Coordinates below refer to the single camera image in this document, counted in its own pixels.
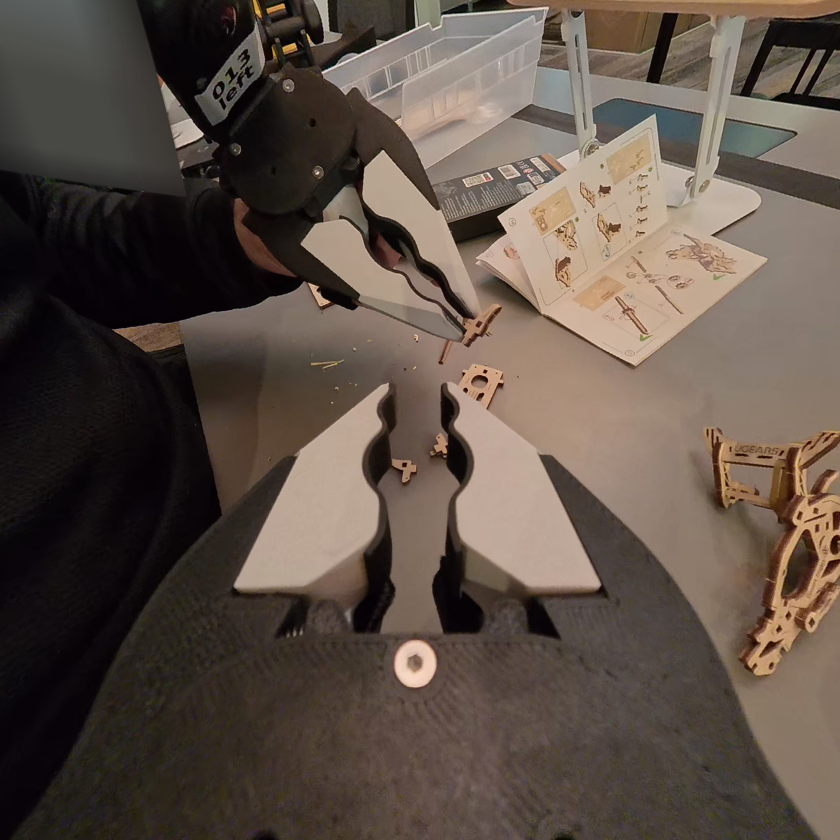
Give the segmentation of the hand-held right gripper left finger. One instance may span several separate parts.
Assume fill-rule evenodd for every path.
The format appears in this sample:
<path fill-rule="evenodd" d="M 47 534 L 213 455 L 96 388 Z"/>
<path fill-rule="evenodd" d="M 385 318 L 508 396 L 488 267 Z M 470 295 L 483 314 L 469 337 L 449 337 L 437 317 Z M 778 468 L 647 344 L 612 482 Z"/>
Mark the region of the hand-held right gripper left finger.
<path fill-rule="evenodd" d="M 362 617 L 391 582 L 379 488 L 392 467 L 396 389 L 383 384 L 298 452 L 234 583 L 243 595 L 302 595 Z"/>

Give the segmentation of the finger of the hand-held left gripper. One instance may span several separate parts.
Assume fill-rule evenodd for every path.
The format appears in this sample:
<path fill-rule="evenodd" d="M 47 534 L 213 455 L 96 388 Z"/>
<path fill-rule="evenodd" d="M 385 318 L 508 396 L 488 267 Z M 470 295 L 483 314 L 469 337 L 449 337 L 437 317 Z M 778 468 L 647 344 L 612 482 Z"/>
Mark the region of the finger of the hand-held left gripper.
<path fill-rule="evenodd" d="M 341 218 L 315 224 L 302 247 L 351 289 L 363 308 L 446 340 L 461 340 L 463 324 L 439 302 L 420 295 L 409 279 L 373 257 L 359 228 Z"/>
<path fill-rule="evenodd" d="M 377 232 L 402 257 L 406 322 L 465 322 L 480 313 L 469 273 L 443 212 L 384 150 L 364 168 L 361 204 Z"/>

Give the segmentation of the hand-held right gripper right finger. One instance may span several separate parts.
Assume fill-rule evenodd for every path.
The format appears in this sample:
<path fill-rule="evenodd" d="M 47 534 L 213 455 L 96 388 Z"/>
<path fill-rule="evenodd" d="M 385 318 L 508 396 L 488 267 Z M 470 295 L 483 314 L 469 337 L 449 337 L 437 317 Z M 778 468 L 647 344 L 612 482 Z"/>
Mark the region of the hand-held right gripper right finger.
<path fill-rule="evenodd" d="M 539 451 L 455 384 L 441 388 L 457 586 L 504 595 L 588 595 L 602 582 Z"/>

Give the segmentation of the cross-shaped wooden model part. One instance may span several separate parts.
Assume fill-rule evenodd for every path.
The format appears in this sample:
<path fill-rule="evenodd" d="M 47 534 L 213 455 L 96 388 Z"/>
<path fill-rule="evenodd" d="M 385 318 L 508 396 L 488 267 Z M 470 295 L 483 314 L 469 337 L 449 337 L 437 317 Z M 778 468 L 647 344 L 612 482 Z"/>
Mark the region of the cross-shaped wooden model part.
<path fill-rule="evenodd" d="M 461 343 L 465 347 L 470 347 L 476 340 L 484 337 L 494 319 L 501 312 L 502 306 L 494 303 L 491 304 L 487 310 L 484 310 L 480 315 L 474 318 L 465 318 L 463 321 L 464 336 Z"/>

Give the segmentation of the assembled wooden model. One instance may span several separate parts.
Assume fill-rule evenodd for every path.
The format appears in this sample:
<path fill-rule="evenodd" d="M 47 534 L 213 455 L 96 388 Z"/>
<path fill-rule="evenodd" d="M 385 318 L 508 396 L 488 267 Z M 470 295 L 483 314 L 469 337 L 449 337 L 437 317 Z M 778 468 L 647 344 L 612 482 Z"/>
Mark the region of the assembled wooden model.
<path fill-rule="evenodd" d="M 784 530 L 770 556 L 763 614 L 739 660 L 755 676 L 770 676 L 802 633 L 813 634 L 838 599 L 839 498 L 836 470 L 807 485 L 806 471 L 839 444 L 837 431 L 800 442 L 740 442 L 716 427 L 704 436 L 717 503 L 739 502 L 772 511 Z"/>

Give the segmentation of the person's left forearm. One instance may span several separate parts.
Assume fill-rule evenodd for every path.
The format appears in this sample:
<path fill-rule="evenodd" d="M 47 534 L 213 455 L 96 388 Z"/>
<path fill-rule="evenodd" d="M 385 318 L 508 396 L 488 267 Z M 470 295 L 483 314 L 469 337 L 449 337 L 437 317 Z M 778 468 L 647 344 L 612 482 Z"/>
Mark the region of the person's left forearm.
<path fill-rule="evenodd" d="M 107 328 L 247 308 L 301 280 L 257 267 L 234 200 L 187 179 L 184 196 L 1 172 L 2 335 L 63 303 Z"/>

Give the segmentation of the person's left hand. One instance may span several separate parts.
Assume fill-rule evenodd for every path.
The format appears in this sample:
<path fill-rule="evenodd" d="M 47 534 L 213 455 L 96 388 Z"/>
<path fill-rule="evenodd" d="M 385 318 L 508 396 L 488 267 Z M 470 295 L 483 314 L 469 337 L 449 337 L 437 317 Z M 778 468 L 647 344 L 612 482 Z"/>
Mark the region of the person's left hand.
<path fill-rule="evenodd" d="M 315 282 L 322 278 L 319 262 L 303 247 L 313 225 L 299 214 L 269 217 L 255 213 L 240 198 L 234 199 L 234 228 L 247 258 L 269 273 Z"/>

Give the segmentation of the black cardboard box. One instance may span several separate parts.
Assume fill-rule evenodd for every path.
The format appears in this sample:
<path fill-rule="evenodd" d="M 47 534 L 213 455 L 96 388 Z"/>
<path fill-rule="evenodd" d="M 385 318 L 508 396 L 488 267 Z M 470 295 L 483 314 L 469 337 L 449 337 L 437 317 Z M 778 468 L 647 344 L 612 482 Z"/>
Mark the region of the black cardboard box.
<path fill-rule="evenodd" d="M 491 167 L 433 185 L 456 243 L 502 230 L 499 215 L 564 173 L 550 154 Z"/>

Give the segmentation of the clear plastic bin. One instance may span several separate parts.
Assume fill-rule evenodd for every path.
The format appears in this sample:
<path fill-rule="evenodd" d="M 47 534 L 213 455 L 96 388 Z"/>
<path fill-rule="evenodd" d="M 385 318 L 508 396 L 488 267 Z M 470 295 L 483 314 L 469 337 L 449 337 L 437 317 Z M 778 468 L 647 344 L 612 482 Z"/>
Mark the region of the clear plastic bin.
<path fill-rule="evenodd" d="M 530 104 L 548 9 L 444 15 L 324 77 L 399 122 L 413 140 L 451 125 L 484 130 Z"/>
<path fill-rule="evenodd" d="M 495 62 L 403 108 L 401 127 L 429 169 L 532 102 L 537 64 L 490 82 Z"/>

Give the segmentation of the rack of black dumbbells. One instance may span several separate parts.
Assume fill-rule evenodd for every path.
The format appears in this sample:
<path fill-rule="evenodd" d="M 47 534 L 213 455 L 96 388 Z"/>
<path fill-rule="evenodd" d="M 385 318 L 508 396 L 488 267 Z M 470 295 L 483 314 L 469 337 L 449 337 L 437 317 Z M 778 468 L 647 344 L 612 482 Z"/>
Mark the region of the rack of black dumbbells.
<path fill-rule="evenodd" d="M 280 67 L 316 67 L 312 48 L 324 39 L 321 15 L 314 1 L 254 1 L 258 30 L 267 60 Z"/>

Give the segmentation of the square wooden plate with hole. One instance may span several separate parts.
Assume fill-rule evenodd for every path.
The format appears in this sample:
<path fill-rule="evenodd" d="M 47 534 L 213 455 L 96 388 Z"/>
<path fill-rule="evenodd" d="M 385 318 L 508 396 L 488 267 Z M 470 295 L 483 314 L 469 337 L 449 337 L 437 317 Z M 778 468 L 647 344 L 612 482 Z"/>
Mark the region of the square wooden plate with hole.
<path fill-rule="evenodd" d="M 487 409 L 497 389 L 503 385 L 503 371 L 484 364 L 472 364 L 463 370 L 458 389 Z"/>

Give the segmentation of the instruction booklet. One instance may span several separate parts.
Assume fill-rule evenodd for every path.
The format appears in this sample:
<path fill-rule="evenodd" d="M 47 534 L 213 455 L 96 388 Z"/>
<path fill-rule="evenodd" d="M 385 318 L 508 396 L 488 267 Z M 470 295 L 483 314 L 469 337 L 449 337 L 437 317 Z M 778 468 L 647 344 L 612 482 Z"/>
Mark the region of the instruction booklet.
<path fill-rule="evenodd" d="M 657 120 L 503 211 L 478 258 L 539 312 L 636 366 L 767 261 L 674 220 Z"/>

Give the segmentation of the person's black jacket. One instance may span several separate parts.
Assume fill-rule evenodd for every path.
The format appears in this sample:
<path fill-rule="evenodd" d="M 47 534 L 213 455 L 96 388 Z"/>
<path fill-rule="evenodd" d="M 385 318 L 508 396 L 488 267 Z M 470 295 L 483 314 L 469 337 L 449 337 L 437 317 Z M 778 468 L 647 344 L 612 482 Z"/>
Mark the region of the person's black jacket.
<path fill-rule="evenodd" d="M 137 615 L 218 518 L 195 412 L 149 355 L 2 295 L 2 834 L 77 738 Z"/>

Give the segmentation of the white stand with wooden board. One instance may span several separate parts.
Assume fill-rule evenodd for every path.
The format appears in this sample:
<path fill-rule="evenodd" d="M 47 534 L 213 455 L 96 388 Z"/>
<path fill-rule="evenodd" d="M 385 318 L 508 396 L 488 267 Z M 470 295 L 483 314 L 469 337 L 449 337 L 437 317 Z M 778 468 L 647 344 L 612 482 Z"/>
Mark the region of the white stand with wooden board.
<path fill-rule="evenodd" d="M 567 71 L 567 99 L 572 113 L 527 106 L 515 118 L 569 134 L 575 150 L 560 161 L 577 165 L 595 151 L 605 151 L 607 142 L 618 138 L 624 128 L 614 122 L 597 122 L 594 115 L 592 74 L 585 33 L 586 11 L 628 11 L 694 13 L 710 16 L 713 27 L 709 56 L 710 71 L 707 92 L 701 113 L 675 110 L 682 124 L 698 119 L 697 137 L 680 141 L 669 137 L 657 123 L 659 155 L 666 165 L 665 178 L 668 205 L 674 208 L 675 218 L 690 226 L 705 227 L 715 234 L 753 213 L 760 205 L 764 190 L 786 195 L 808 203 L 838 210 L 838 178 L 813 169 L 804 157 L 806 151 L 816 151 L 800 142 L 802 132 L 795 137 L 794 151 L 798 158 L 791 165 L 766 161 L 721 150 L 730 103 L 734 102 L 736 116 L 744 109 L 748 116 L 759 109 L 767 109 L 783 117 L 792 116 L 794 106 L 732 96 L 732 83 L 737 65 L 744 26 L 748 18 L 758 16 L 760 10 L 783 12 L 794 20 L 803 20 L 807 13 L 835 13 L 838 2 L 511 2 L 518 7 L 546 6 L 561 17 L 569 69 Z"/>

